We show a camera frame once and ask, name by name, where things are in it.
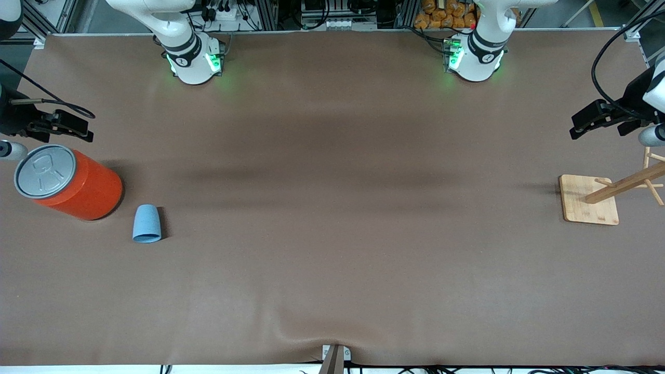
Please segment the white power strip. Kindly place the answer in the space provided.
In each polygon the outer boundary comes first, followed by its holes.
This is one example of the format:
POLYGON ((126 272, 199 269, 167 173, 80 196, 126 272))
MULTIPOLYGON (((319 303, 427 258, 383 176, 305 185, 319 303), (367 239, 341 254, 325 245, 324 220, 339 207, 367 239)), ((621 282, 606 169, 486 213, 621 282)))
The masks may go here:
POLYGON ((240 16, 237 6, 231 7, 230 4, 221 3, 220 5, 208 4, 201 11, 201 17, 204 21, 235 21, 240 16))

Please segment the brown table mat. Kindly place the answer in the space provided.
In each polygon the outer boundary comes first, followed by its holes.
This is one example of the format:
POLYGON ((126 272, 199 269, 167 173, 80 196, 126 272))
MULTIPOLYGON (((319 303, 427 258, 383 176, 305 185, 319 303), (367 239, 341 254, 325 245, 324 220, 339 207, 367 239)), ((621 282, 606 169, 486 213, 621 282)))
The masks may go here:
POLYGON ((109 216, 39 206, 0 163, 0 365, 665 365, 665 208, 563 220, 565 173, 624 178, 636 135, 570 139, 611 30, 517 31, 468 83, 411 32, 235 36, 171 75, 150 36, 50 36, 26 74, 95 113, 109 216), (131 238, 138 206, 162 239, 131 238))

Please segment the orange can-shaped container grey lid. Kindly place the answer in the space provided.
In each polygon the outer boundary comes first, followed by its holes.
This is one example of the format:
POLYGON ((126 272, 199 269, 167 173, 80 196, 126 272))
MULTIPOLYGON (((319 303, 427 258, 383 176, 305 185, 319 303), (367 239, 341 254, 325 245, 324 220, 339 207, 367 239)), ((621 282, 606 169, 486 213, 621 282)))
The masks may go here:
POLYGON ((59 144, 30 151, 15 168, 14 185, 36 204, 85 221, 109 215, 124 193, 114 170, 59 144))

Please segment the light blue plastic cup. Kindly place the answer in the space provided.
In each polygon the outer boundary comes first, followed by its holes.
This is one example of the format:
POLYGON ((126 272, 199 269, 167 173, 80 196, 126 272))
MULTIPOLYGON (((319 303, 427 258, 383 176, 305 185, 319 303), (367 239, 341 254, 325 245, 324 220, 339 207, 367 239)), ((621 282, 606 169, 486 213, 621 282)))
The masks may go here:
POLYGON ((162 239, 162 226, 156 206, 151 204, 138 206, 131 238, 140 244, 154 243, 162 239))

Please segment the orange snack bag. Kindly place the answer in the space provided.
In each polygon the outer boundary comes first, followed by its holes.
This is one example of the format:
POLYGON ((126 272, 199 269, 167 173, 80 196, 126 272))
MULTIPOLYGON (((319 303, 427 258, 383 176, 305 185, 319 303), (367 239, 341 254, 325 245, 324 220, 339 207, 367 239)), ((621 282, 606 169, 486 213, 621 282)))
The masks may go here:
POLYGON ((473 0, 420 0, 416 29, 474 29, 481 10, 473 0))

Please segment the metal table clamp bracket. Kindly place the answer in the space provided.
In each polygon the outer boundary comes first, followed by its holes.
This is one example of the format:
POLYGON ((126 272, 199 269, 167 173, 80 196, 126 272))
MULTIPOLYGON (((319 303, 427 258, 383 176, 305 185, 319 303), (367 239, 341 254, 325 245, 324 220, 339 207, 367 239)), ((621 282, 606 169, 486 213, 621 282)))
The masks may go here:
POLYGON ((348 374, 346 364, 351 362, 351 349, 344 345, 322 346, 322 364, 318 374, 348 374))

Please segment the wooden cup rack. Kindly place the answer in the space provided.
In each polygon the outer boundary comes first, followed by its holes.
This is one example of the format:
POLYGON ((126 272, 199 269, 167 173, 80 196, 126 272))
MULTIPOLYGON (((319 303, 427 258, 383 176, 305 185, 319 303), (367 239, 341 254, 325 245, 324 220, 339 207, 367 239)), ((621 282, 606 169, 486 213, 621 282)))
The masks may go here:
POLYGON ((665 178, 665 156, 644 147, 642 169, 612 181, 602 177, 561 175, 558 178, 563 218, 571 223, 590 223, 615 226, 620 223, 616 196, 635 189, 648 190, 656 204, 665 207, 665 199, 658 192, 665 184, 655 180, 665 178))

